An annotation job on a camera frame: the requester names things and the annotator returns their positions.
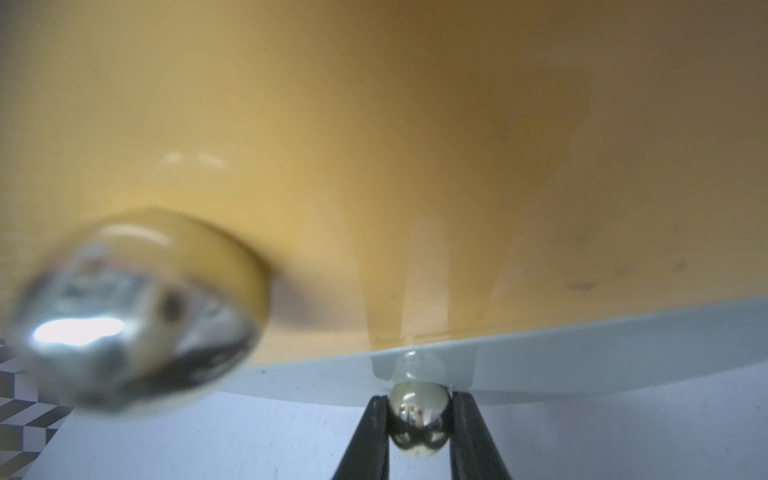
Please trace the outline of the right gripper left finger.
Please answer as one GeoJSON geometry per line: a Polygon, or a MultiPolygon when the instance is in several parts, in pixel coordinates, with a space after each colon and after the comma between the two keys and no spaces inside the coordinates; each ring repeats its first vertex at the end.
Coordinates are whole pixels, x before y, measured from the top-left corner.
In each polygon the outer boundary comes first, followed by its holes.
{"type": "Polygon", "coordinates": [[[386,396],[369,400],[333,480],[389,479],[388,414],[386,396]]]}

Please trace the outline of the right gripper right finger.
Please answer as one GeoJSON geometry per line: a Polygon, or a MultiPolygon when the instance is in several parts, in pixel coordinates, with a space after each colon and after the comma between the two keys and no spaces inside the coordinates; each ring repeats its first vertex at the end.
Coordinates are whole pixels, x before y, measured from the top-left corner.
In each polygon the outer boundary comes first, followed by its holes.
{"type": "Polygon", "coordinates": [[[451,478],[511,480],[474,397],[467,392],[454,392],[452,413],[451,478]]]}

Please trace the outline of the grey bottom drawer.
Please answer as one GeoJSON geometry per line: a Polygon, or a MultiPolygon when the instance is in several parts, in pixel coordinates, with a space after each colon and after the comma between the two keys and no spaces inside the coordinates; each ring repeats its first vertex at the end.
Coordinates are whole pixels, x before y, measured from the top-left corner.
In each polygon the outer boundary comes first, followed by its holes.
{"type": "Polygon", "coordinates": [[[767,300],[757,297],[293,363],[248,367],[224,387],[238,431],[266,439],[273,401],[361,407],[404,383],[440,384],[504,404],[611,394],[764,361],[767,300]]]}

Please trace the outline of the yellow drawer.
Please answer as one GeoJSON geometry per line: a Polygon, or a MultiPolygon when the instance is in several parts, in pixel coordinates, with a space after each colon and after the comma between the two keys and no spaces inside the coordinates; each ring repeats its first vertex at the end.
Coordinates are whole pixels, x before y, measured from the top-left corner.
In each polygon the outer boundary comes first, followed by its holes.
{"type": "Polygon", "coordinates": [[[757,297],[763,1],[1,5],[1,334],[66,402],[757,297]]]}

